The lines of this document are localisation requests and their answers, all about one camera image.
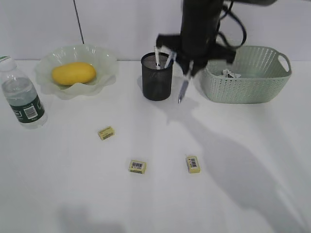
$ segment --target yellow mango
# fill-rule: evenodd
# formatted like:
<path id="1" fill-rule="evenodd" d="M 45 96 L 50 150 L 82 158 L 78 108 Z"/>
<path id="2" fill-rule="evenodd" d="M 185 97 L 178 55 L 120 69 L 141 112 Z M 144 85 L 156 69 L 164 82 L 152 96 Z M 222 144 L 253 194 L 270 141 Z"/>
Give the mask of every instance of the yellow mango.
<path id="1" fill-rule="evenodd" d="M 53 80 L 65 86 L 71 86 L 75 83 L 87 83 L 96 77 L 94 67 L 85 62 L 73 62 L 52 70 Z"/>

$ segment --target green plastic basket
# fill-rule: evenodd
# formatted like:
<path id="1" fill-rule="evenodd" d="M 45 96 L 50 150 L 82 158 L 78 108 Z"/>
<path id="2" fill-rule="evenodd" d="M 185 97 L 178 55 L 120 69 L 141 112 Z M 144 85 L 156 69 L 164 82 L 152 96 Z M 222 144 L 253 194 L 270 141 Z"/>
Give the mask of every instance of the green plastic basket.
<path id="1" fill-rule="evenodd" d="M 289 67 L 286 71 L 279 57 Z M 225 78 L 229 69 L 240 78 Z M 243 46 L 237 50 L 232 65 L 211 61 L 202 72 L 201 87 L 206 96 L 219 103 L 264 103 L 276 97 L 292 74 L 289 59 L 275 49 L 262 46 Z"/>

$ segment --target plastic bottle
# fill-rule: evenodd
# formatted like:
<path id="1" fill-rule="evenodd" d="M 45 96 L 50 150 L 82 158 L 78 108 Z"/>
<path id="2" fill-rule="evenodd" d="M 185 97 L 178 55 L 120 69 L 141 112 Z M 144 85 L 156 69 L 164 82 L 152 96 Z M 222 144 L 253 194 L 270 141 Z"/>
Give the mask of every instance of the plastic bottle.
<path id="1" fill-rule="evenodd" d="M 1 87 L 18 121 L 27 129 L 36 129 L 47 121 L 37 91 L 10 56 L 0 58 Z"/>

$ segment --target glass bowl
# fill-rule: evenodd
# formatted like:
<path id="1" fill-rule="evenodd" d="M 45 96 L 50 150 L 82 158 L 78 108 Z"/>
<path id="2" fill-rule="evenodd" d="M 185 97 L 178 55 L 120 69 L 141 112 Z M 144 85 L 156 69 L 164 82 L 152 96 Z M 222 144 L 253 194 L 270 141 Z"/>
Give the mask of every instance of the glass bowl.
<path id="1" fill-rule="evenodd" d="M 55 67 L 72 62 L 86 62 L 96 70 L 96 78 L 88 83 L 76 83 L 63 86 L 52 79 Z M 98 94 L 106 85 L 115 82 L 118 72 L 117 58 L 108 50 L 92 45 L 60 47 L 47 56 L 35 67 L 36 81 L 44 94 L 55 94 L 68 100 L 78 95 L 92 96 Z"/>

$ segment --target eraser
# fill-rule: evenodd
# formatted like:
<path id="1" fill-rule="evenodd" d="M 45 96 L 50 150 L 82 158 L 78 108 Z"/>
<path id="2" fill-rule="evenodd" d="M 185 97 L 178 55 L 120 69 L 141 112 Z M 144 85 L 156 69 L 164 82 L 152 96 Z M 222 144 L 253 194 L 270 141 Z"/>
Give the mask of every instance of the eraser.
<path id="1" fill-rule="evenodd" d="M 199 161 L 196 156 L 188 156 L 186 160 L 189 173 L 199 173 L 201 171 Z"/>
<path id="2" fill-rule="evenodd" d="M 115 135 L 115 131 L 111 126 L 98 132 L 98 136 L 101 138 L 101 140 L 105 140 L 113 135 Z"/>
<path id="3" fill-rule="evenodd" d="M 147 163 L 137 161 L 137 160 L 132 160 L 130 163 L 129 171 L 139 173 L 139 174 L 145 174 L 146 167 L 147 167 Z"/>

